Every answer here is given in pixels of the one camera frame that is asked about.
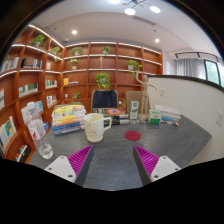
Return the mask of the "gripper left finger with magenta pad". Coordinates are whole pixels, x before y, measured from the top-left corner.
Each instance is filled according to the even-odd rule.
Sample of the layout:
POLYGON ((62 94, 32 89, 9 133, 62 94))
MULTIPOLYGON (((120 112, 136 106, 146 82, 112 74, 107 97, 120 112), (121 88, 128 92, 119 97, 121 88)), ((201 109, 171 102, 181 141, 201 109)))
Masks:
POLYGON ((59 156, 45 170, 82 186, 85 182, 93 155, 93 146, 89 145, 68 157, 64 155, 59 156))

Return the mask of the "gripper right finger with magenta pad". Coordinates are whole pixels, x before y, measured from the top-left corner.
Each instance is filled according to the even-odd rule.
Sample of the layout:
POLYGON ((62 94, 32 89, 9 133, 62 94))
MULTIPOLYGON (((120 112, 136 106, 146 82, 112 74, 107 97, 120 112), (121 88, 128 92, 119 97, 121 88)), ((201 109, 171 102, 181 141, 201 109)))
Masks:
POLYGON ((140 146, 133 146, 133 156, 143 185, 159 180, 180 170, 169 157, 158 157, 140 146))

